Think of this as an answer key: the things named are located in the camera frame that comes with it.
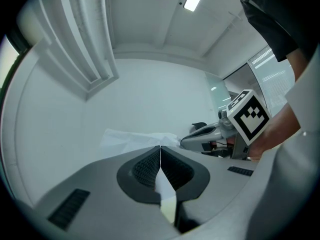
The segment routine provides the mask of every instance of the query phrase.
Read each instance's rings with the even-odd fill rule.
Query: window
[[[18,52],[13,48],[5,36],[0,45],[0,88],[2,88],[9,70],[18,57]]]
[[[265,97],[256,79],[256,76],[252,72],[249,65],[246,63],[240,67],[233,74],[224,79],[226,88],[228,89],[230,96],[234,99],[244,89],[251,89],[256,92],[261,102],[266,105]]]
[[[209,86],[209,92],[213,106],[218,110],[225,110],[226,106],[231,102],[231,97],[226,88],[225,82],[210,73],[205,73]]]
[[[287,103],[285,95],[295,84],[295,75],[288,60],[278,62],[267,46],[249,61],[264,94],[268,110],[274,117]]]

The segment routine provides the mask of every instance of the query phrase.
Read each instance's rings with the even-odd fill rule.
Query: white sleeve
[[[301,129],[320,132],[320,45],[293,88],[286,94]]]

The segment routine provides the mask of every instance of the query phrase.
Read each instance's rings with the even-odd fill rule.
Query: black vent
[[[246,175],[246,176],[251,176],[254,173],[253,170],[243,169],[243,168],[239,168],[239,167],[235,167],[235,166],[229,167],[228,171],[231,171],[231,172],[234,172],[237,174]]]
[[[53,212],[48,218],[48,221],[55,224],[57,227],[66,230],[89,195],[90,192],[88,191],[76,189]]]
[[[158,151],[142,159],[133,167],[135,179],[142,185],[155,189],[156,177],[160,168],[160,148]]]
[[[191,181],[195,174],[191,166],[164,149],[161,153],[161,168],[175,191]]]
[[[155,146],[125,162],[116,173],[116,179],[120,188],[133,200],[160,205],[161,196],[155,192],[159,170],[160,146]]]

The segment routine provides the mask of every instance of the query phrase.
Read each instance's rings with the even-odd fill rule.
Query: gray plastic surface
[[[250,220],[247,239],[269,239],[296,217],[319,180],[319,151],[317,133],[300,133],[282,144],[265,193]]]
[[[72,234],[66,233],[62,229],[47,221],[43,216],[38,214],[30,206],[22,201],[16,200],[16,206],[20,209],[24,217],[33,225],[33,227],[48,240],[80,240],[82,238],[76,237]]]
[[[255,170],[257,166],[256,162],[224,159],[174,147],[168,148],[202,164],[210,172],[210,182],[203,193],[197,199],[183,202],[188,218],[200,224],[224,209],[249,181],[249,176],[228,171],[228,168],[235,166]]]
[[[176,237],[175,239],[246,239],[247,228],[251,215],[256,209],[257,204],[266,189],[276,151],[277,150],[272,149],[264,152],[260,162],[254,170],[254,173],[249,177],[245,186],[240,190],[236,197],[224,207],[223,210],[216,214],[215,217],[190,232],[185,233],[179,238]],[[207,209],[209,209],[210,206],[214,206],[215,203],[208,200],[203,205],[206,205]],[[189,212],[192,213],[194,212],[193,210],[194,209],[189,208]]]
[[[74,189],[90,192],[67,232],[81,239],[170,239],[179,235],[159,205],[139,203],[119,187],[117,171],[152,148],[93,162],[49,191],[35,210],[47,218]]]

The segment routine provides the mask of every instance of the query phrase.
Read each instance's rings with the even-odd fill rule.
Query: black grille
[[[160,149],[152,155],[142,159],[133,167],[135,179],[142,185],[155,189],[156,177],[160,168]]]
[[[89,195],[90,192],[88,191],[76,189],[53,212],[53,214],[48,218],[48,221],[65,230],[75,218]]]
[[[246,176],[251,176],[254,173],[253,170],[243,169],[243,168],[235,167],[235,166],[229,167],[228,171],[234,172],[234,173],[237,173],[237,174],[246,175]]]
[[[161,168],[175,191],[191,181],[195,174],[191,166],[163,149]]]

